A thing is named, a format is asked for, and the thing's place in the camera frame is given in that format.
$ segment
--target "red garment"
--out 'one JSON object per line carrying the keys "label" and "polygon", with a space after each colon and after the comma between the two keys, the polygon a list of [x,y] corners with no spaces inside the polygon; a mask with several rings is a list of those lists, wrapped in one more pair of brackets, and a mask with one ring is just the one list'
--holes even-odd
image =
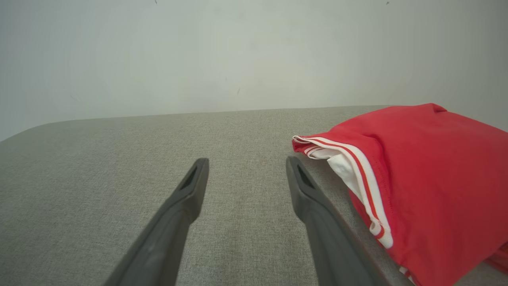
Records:
{"label": "red garment", "polygon": [[435,104],[370,112],[295,152],[327,159],[417,285],[453,285],[508,242],[508,133]]}

